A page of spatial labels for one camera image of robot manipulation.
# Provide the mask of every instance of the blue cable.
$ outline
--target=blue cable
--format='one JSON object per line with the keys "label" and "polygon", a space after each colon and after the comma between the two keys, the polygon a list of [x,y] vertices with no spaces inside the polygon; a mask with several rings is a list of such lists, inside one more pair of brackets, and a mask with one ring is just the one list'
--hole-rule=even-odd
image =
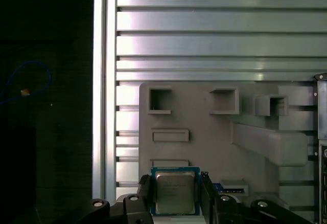
{"label": "blue cable", "polygon": [[16,97],[12,97],[12,98],[9,98],[7,100],[4,100],[4,101],[0,101],[0,105],[3,105],[3,104],[5,104],[7,102],[10,102],[10,101],[20,100],[20,99],[23,99],[23,98],[26,98],[26,97],[31,97],[31,96],[34,96],[34,95],[38,95],[38,94],[42,93],[43,91],[45,91],[49,87],[49,85],[51,84],[51,81],[52,81],[52,76],[51,76],[51,73],[50,73],[49,68],[45,64],[43,64],[42,62],[39,62],[39,61],[27,61],[27,62],[24,62],[23,64],[21,64],[19,67],[17,67],[14,70],[14,72],[10,75],[8,81],[5,83],[4,88],[0,92],[0,97],[4,94],[6,88],[8,88],[8,86],[11,83],[11,81],[12,81],[13,77],[15,76],[15,74],[22,67],[24,67],[25,65],[28,65],[28,64],[38,64],[38,65],[42,66],[46,70],[46,72],[47,72],[47,74],[49,76],[49,80],[48,80],[47,84],[43,88],[41,88],[40,90],[38,90],[38,91],[36,91],[36,92],[34,92],[34,93],[30,94],[30,95],[27,95],[27,96],[16,96]]}

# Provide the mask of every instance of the bolt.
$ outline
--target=bolt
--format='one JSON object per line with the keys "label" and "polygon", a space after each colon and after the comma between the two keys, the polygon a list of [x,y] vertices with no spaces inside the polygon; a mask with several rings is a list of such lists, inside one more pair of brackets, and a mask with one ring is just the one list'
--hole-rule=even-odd
{"label": "bolt", "polygon": [[132,201],[136,201],[136,200],[138,200],[138,196],[131,196],[129,199]]}
{"label": "bolt", "polygon": [[262,207],[262,208],[268,206],[268,204],[267,204],[266,202],[262,202],[262,201],[260,201],[260,202],[258,203],[258,205],[259,205],[260,207]]}
{"label": "bolt", "polygon": [[228,196],[222,196],[221,199],[222,199],[223,201],[228,201],[228,200],[230,200],[230,198],[229,198]]}
{"label": "bolt", "polygon": [[101,202],[95,202],[93,205],[94,205],[94,207],[100,207],[100,206],[102,206],[102,203]]}

